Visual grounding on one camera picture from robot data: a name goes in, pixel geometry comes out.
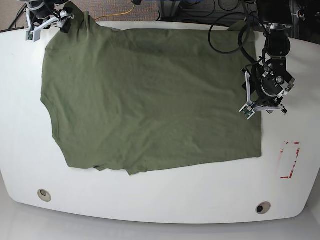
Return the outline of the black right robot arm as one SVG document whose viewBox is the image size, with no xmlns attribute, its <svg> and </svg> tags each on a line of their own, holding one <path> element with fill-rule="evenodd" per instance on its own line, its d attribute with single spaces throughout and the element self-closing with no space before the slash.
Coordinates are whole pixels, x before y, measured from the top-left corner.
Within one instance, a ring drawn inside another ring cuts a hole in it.
<svg viewBox="0 0 320 240">
<path fill-rule="evenodd" d="M 36 42 L 41 38 L 43 29 L 55 27 L 62 33 L 68 33 L 71 28 L 71 20 L 75 17 L 73 9 L 63 7 L 57 10 L 57 6 L 64 5 L 68 0 L 26 0 L 24 13 L 27 19 L 25 39 Z"/>
</svg>

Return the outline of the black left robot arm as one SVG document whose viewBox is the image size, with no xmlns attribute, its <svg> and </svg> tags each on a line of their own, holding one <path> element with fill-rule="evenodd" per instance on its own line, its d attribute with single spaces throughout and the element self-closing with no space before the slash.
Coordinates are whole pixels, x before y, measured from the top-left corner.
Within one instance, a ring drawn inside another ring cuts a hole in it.
<svg viewBox="0 0 320 240">
<path fill-rule="evenodd" d="M 256 2 L 258 19 L 264 29 L 265 44 L 259 60 L 254 60 L 244 48 L 242 54 L 250 61 L 249 67 L 242 72 L 245 75 L 246 103 L 241 113 L 250 119 L 257 112 L 271 114 L 288 111 L 282 104 L 294 87 L 295 79 L 287 71 L 286 57 L 291 50 L 286 29 L 293 26 L 289 1 L 258 0 Z"/>
</svg>

